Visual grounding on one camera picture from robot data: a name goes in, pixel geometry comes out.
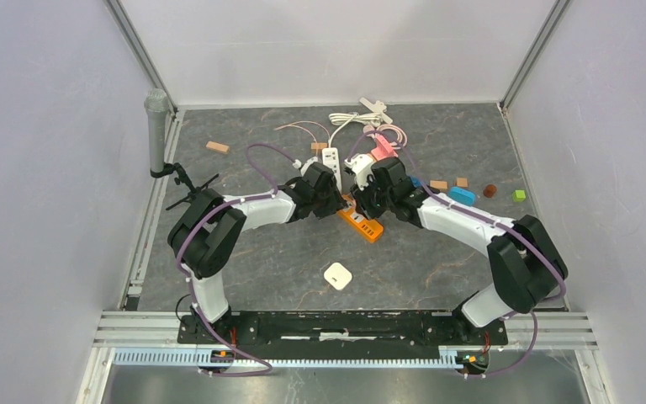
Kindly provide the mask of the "orange power strip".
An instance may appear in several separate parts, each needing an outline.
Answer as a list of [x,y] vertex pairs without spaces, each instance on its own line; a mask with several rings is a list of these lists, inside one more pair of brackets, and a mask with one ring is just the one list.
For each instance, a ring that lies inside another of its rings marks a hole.
[[360,234],[367,242],[375,243],[384,233],[384,227],[376,220],[367,219],[356,211],[356,203],[349,195],[343,195],[346,206],[337,211],[351,228]]

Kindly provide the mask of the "white square adapter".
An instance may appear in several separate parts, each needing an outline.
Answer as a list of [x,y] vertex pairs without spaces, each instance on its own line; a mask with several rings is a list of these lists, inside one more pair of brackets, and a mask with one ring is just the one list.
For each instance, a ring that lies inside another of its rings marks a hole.
[[324,280],[335,290],[344,290],[353,279],[352,273],[341,263],[332,263],[323,273]]

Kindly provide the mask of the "light blue adapter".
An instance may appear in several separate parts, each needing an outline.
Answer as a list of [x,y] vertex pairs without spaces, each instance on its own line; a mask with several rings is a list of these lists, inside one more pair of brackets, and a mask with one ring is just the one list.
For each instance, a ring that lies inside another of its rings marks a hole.
[[457,186],[451,187],[447,192],[447,195],[455,202],[467,206],[473,206],[474,202],[477,199],[476,195],[473,192]]

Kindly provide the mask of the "dark blue cube adapter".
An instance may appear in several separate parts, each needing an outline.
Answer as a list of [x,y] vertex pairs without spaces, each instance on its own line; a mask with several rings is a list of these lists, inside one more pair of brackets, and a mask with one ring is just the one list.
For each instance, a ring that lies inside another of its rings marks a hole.
[[418,178],[413,177],[413,176],[410,176],[410,180],[411,180],[411,182],[413,183],[413,185],[414,185],[414,187],[415,187],[415,188],[417,188],[417,187],[421,187],[421,186],[422,186],[422,183],[421,183],[421,181],[420,181]]

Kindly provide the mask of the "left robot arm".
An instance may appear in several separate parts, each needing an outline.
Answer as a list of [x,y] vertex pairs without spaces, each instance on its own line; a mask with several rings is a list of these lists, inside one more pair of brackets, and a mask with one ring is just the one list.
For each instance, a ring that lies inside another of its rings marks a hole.
[[184,212],[167,236],[177,267],[186,275],[193,311],[200,316],[198,330],[211,343],[230,334],[226,316],[222,270],[242,232],[268,225],[286,225],[309,215],[334,215],[346,203],[336,175],[320,162],[311,162],[302,174],[265,194],[224,196],[205,189]]

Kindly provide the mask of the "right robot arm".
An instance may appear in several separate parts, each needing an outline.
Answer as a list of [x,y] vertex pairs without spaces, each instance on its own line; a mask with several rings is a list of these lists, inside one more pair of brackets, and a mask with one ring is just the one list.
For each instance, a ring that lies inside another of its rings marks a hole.
[[398,157],[374,160],[358,154],[345,162],[359,214],[372,220],[386,212],[421,229],[449,236],[489,260],[492,282],[454,311],[454,337],[474,343],[494,320],[527,314],[566,292],[568,269],[543,223],[535,216],[511,218],[459,203],[413,181]]

